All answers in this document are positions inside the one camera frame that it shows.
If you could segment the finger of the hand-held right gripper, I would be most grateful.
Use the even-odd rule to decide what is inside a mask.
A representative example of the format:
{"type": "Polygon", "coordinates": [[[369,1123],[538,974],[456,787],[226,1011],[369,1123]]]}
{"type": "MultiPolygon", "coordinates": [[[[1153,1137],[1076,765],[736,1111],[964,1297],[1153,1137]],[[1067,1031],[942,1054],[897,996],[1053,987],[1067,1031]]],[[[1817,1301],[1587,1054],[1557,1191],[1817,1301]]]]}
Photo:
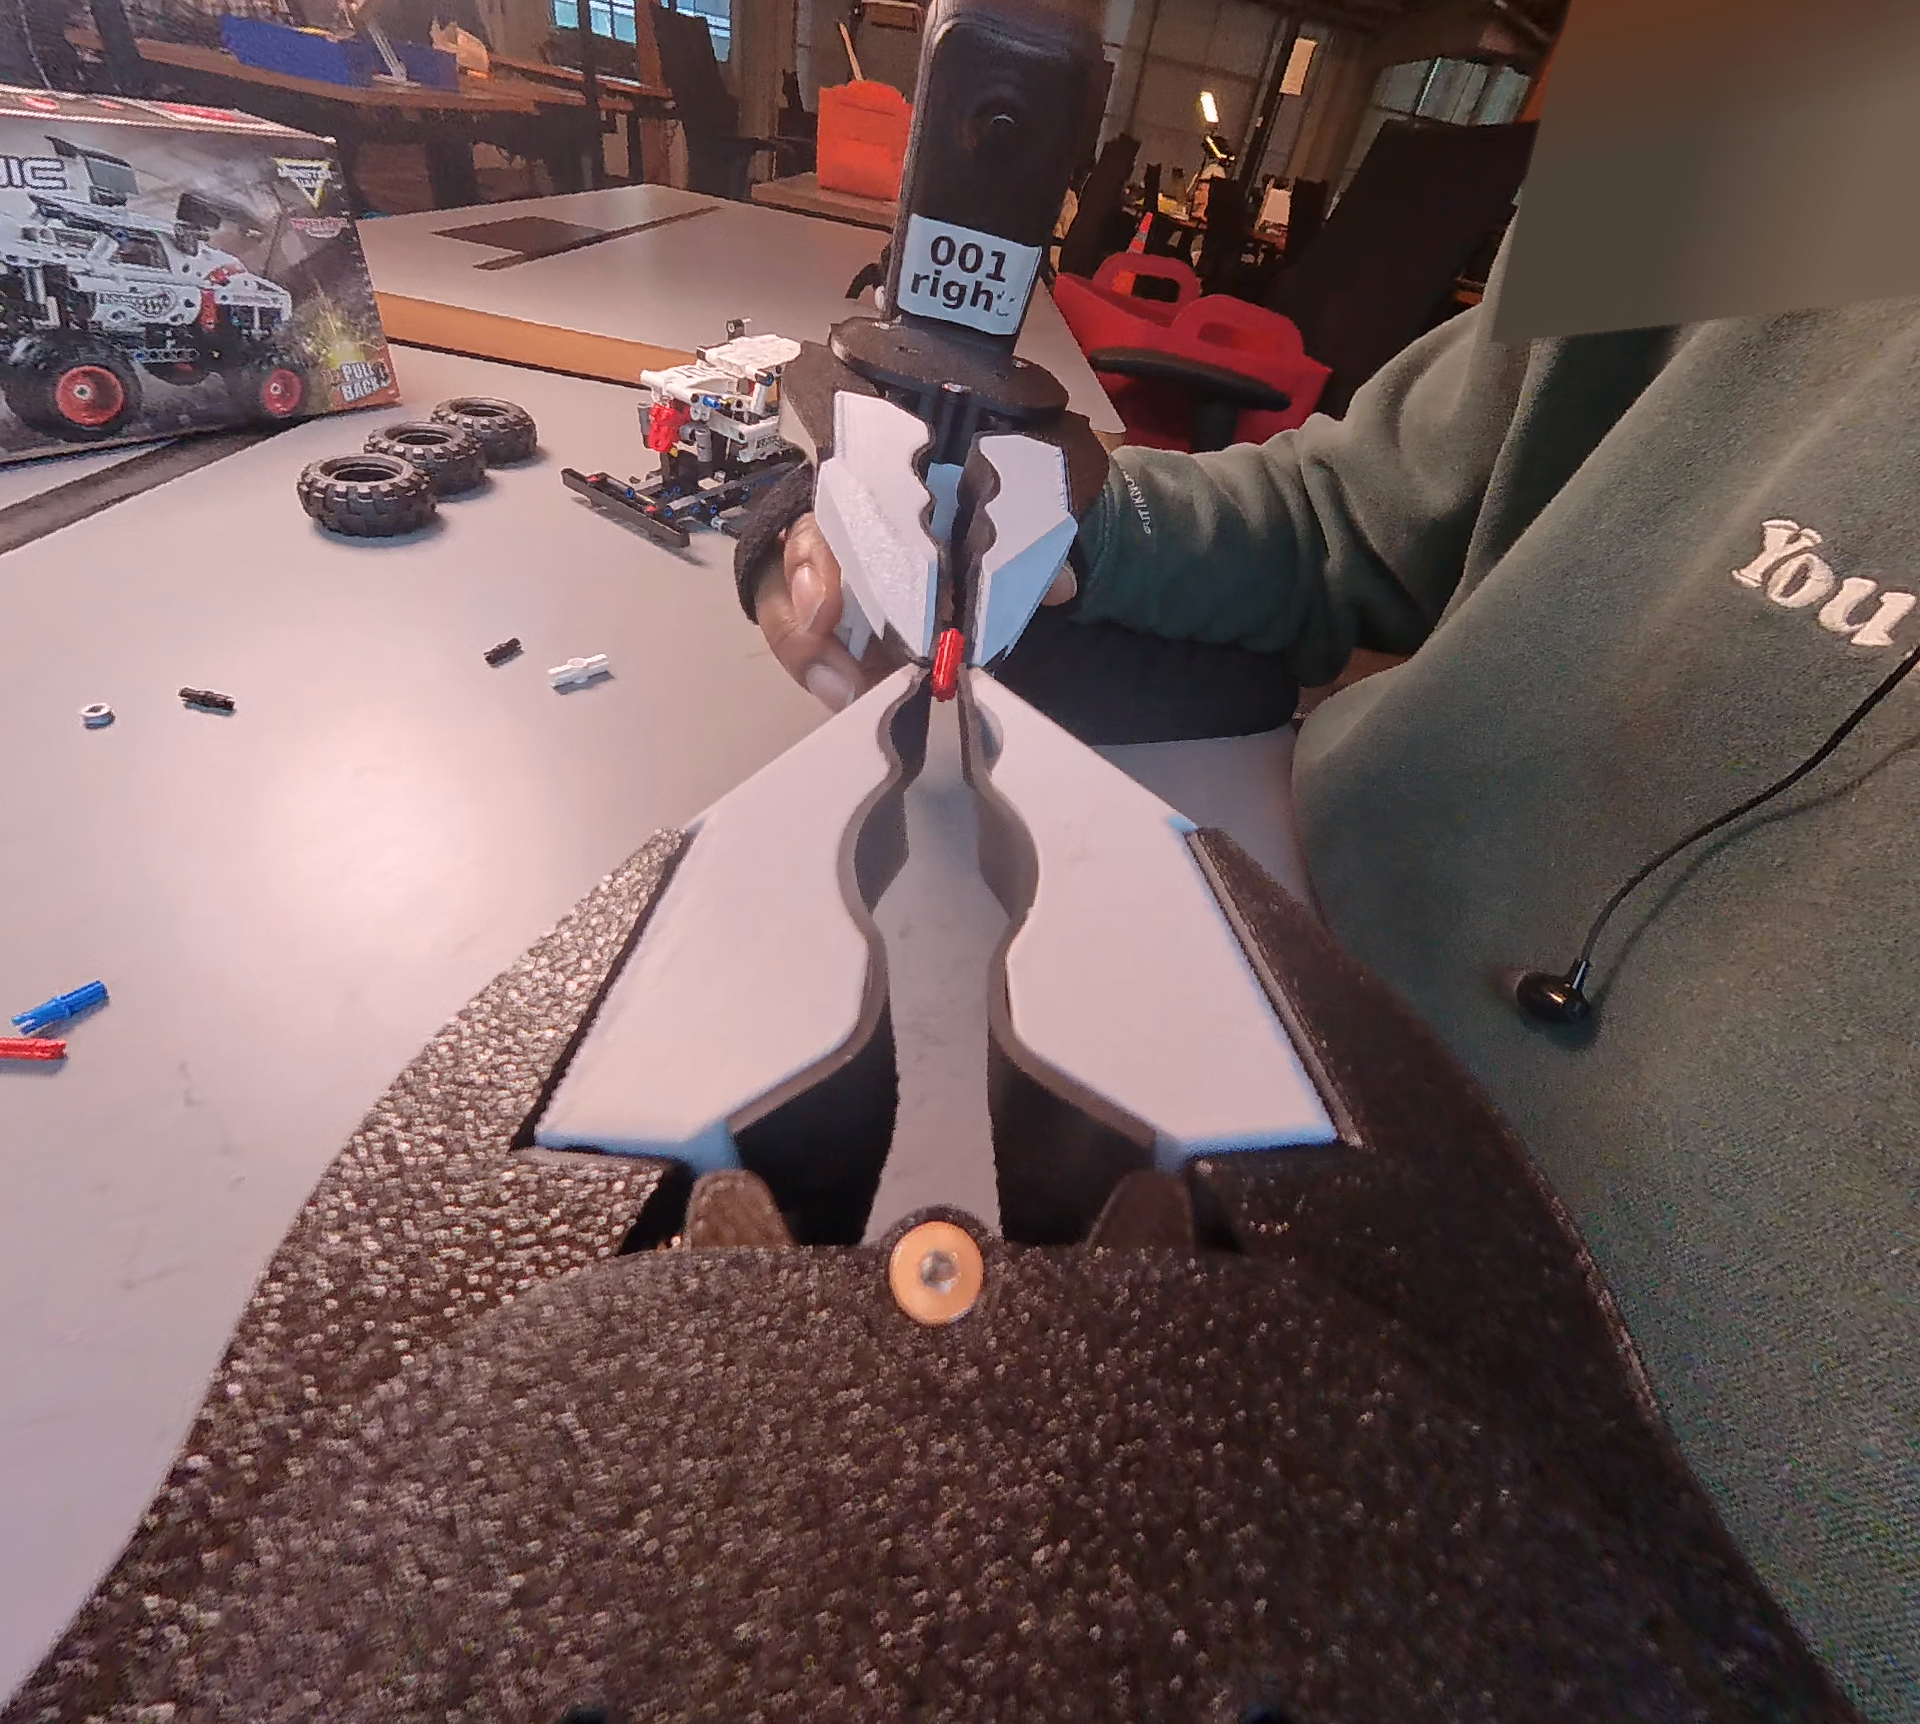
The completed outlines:
{"type": "Polygon", "coordinates": [[[888,637],[918,664],[936,652],[945,550],[928,524],[928,453],[920,416],[879,395],[834,393],[814,516],[840,564],[837,635],[853,657],[888,637]]]}
{"type": "Polygon", "coordinates": [[[976,437],[957,510],[957,627],[967,667],[992,664],[1019,641],[1074,537],[1065,453],[1021,434],[976,437]]]}

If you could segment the dark flat mat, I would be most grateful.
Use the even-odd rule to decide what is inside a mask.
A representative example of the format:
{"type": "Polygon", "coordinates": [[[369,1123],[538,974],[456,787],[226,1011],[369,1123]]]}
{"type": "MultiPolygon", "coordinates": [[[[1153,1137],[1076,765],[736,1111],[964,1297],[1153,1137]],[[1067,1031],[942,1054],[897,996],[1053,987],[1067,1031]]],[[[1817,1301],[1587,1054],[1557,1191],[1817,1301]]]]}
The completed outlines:
{"type": "Polygon", "coordinates": [[[480,261],[480,270],[506,270],[545,261],[579,249],[595,249],[606,242],[629,238],[648,229],[690,223],[712,216],[715,204],[703,204],[669,216],[648,218],[643,223],[625,223],[611,227],[595,227],[552,216],[514,216],[489,223],[465,223],[436,229],[436,237],[452,238],[474,249],[489,249],[495,256],[480,261]]]}

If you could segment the long wooden table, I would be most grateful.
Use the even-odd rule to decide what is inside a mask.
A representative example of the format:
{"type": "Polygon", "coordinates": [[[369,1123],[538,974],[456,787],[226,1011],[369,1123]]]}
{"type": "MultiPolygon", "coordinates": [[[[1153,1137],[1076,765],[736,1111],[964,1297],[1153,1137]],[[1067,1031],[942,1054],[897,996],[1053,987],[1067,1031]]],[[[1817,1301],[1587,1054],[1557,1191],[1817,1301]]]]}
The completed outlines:
{"type": "Polygon", "coordinates": [[[595,159],[602,157],[602,127],[610,122],[625,127],[629,174],[643,182],[638,122],[673,114],[673,99],[663,84],[605,76],[588,87],[582,73],[549,65],[523,77],[523,65],[508,62],[504,76],[465,77],[460,89],[358,87],[260,70],[226,51],[180,41],[138,38],[135,51],[164,99],[231,107],[330,138],[344,153],[350,190],[356,189],[358,146],[419,145],[436,210],[480,199],[472,167],[479,145],[536,159],[559,193],[592,190],[605,182],[595,159]]]}

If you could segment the red chair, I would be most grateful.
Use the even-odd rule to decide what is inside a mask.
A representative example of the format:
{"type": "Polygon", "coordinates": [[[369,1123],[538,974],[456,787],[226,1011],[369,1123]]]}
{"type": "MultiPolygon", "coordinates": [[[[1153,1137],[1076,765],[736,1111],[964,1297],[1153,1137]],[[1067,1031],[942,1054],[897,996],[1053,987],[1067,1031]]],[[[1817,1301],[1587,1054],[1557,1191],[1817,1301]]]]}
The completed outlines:
{"type": "Polygon", "coordinates": [[[1175,258],[1112,253],[1088,281],[1060,273],[1053,304],[1132,446],[1196,454],[1259,444],[1310,416],[1331,377],[1289,320],[1204,296],[1175,258]]]}

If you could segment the lego set box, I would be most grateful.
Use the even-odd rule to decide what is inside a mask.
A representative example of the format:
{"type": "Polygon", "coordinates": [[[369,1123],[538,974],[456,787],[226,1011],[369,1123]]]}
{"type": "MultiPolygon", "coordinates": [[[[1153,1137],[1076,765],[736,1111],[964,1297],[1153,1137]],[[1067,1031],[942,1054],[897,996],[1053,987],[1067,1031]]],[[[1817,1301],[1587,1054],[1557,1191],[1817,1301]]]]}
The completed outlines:
{"type": "Polygon", "coordinates": [[[3,393],[4,461],[395,405],[335,145],[7,84],[3,393]]]}

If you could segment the orange plastic bin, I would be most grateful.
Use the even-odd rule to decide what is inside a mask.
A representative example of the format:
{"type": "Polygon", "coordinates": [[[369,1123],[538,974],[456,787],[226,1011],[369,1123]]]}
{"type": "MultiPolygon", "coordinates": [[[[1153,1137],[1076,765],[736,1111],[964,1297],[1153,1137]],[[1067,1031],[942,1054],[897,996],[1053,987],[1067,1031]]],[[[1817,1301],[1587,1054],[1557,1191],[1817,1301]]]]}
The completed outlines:
{"type": "Polygon", "coordinates": [[[855,77],[818,92],[815,174],[827,193],[897,203],[912,106],[891,84],[855,77]]]}

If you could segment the black office chair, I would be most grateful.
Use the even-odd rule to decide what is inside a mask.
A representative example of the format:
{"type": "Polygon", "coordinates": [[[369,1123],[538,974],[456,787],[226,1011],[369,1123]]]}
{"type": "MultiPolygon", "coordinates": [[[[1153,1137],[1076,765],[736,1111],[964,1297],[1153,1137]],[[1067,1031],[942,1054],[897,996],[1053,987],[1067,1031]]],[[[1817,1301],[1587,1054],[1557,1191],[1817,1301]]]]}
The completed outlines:
{"type": "Polygon", "coordinates": [[[774,143],[741,129],[738,99],[732,96],[715,58],[703,15],[653,7],[653,38],[663,81],[673,96],[683,129],[688,189],[729,199],[746,199],[751,164],[774,143]]]}

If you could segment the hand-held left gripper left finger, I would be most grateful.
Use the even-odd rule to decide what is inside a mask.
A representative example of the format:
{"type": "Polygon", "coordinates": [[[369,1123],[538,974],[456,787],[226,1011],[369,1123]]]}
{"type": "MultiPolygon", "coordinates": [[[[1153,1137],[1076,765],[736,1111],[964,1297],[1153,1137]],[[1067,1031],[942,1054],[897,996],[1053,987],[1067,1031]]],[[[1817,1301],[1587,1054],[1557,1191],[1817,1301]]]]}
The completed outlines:
{"type": "Polygon", "coordinates": [[[906,854],[925,672],[902,668],[691,824],[534,1127],[548,1150],[761,1177],[863,1236],[899,1106],[873,907],[906,854]]]}

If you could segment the person's right forearm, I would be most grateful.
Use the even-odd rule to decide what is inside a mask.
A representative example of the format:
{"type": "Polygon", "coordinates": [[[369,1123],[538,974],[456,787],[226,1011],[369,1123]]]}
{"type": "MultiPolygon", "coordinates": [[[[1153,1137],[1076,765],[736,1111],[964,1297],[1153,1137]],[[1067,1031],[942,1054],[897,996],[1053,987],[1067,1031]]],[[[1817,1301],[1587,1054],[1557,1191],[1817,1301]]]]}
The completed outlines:
{"type": "Polygon", "coordinates": [[[1078,623],[1283,655],[1331,681],[1410,655],[1527,528],[1505,446],[1527,344],[1497,291],[1389,361],[1343,419],[1204,454],[1121,446],[1076,539],[1078,623]]]}

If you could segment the partly built lego truck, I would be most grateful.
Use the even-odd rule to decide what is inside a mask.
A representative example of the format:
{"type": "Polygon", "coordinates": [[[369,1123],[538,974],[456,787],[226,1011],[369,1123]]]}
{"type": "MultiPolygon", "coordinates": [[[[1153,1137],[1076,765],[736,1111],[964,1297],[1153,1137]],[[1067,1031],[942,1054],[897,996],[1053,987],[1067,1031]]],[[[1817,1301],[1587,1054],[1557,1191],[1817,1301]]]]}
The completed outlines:
{"type": "Polygon", "coordinates": [[[779,335],[746,335],[734,320],[729,341],[690,365],[643,373],[638,416],[657,454],[650,473],[564,468],[564,484],[669,550],[686,550],[691,528],[741,536],[749,501],[803,461],[781,433],[783,368],[800,350],[779,335]]]}

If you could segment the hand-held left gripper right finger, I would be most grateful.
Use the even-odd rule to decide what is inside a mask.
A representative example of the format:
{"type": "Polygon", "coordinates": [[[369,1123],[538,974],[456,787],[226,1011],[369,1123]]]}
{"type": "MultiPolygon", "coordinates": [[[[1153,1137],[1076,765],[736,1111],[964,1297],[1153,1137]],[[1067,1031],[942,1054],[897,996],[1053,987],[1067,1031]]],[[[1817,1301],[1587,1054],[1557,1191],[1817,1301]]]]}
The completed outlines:
{"type": "Polygon", "coordinates": [[[1007,913],[988,1108],[1007,1236],[1084,1236],[1136,1170],[1336,1137],[1194,824],[970,668],[960,753],[1007,913]]]}

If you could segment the blue plastic bin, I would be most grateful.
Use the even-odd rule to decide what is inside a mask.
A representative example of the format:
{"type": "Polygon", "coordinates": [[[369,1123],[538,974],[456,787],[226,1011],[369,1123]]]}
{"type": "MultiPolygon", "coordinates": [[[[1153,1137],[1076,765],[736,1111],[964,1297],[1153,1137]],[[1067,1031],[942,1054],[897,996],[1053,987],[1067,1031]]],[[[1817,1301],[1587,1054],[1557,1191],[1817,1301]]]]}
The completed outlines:
{"type": "Polygon", "coordinates": [[[221,15],[223,49],[252,70],[325,84],[373,87],[394,77],[433,89],[460,89],[460,62],[433,44],[385,38],[379,30],[335,36],[252,15],[221,15]]]}

